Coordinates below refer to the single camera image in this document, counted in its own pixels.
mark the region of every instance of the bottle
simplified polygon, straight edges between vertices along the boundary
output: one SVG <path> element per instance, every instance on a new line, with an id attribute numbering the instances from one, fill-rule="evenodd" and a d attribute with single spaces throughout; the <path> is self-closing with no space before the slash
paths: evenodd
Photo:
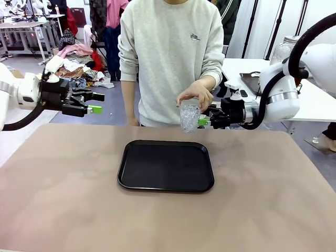
<path id="1" fill-rule="evenodd" d="M 59 15 L 59 8 L 58 8 L 57 4 L 55 5 L 55 11 L 56 11 L 56 14 Z"/>
<path id="2" fill-rule="evenodd" d="M 286 36 L 283 43 L 275 48 L 270 64 L 273 65 L 288 58 L 299 38 L 300 36 Z"/>

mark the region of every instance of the pink jacket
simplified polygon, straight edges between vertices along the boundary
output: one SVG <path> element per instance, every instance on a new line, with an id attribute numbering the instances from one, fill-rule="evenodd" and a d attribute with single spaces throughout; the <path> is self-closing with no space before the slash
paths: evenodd
<path id="1" fill-rule="evenodd" d="M 75 54 L 77 54 L 78 56 L 86 56 L 86 55 L 92 55 L 93 50 L 83 44 L 74 44 L 71 46 L 66 46 L 65 48 L 63 48 L 62 51 L 60 51 L 57 56 L 61 57 L 61 58 L 65 58 L 65 56 L 70 53 L 70 52 L 74 52 Z"/>
<path id="2" fill-rule="evenodd" d="M 128 0 L 107 0 L 107 27 L 116 28 L 120 25 L 120 8 L 125 9 L 127 5 Z"/>

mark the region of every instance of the embroidered logo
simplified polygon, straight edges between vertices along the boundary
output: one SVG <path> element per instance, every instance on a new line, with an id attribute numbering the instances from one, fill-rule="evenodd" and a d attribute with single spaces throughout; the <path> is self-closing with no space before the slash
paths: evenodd
<path id="1" fill-rule="evenodd" d="M 198 38 L 198 36 L 195 35 L 195 34 L 193 34 L 193 33 L 190 34 L 190 38 L 191 38 L 192 41 L 200 40 L 200 39 Z"/>

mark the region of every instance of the jar lid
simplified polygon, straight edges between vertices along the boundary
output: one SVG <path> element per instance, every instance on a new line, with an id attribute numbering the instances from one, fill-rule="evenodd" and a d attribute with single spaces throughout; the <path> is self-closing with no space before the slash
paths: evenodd
<path id="1" fill-rule="evenodd" d="M 283 42 L 296 43 L 300 38 L 301 36 L 286 36 Z"/>

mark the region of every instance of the sweatshirt cuff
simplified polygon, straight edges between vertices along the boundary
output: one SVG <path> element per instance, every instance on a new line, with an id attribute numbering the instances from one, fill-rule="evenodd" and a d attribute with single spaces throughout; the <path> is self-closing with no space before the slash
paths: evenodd
<path id="1" fill-rule="evenodd" d="M 211 76 L 216 80 L 216 85 L 215 88 L 220 84 L 220 82 L 222 81 L 223 75 L 219 75 L 217 72 L 215 71 L 209 71 L 209 72 L 205 72 L 201 75 L 201 77 L 203 76 Z"/>
<path id="2" fill-rule="evenodd" d="M 137 75 L 132 73 L 121 72 L 120 80 L 122 81 L 137 81 Z"/>

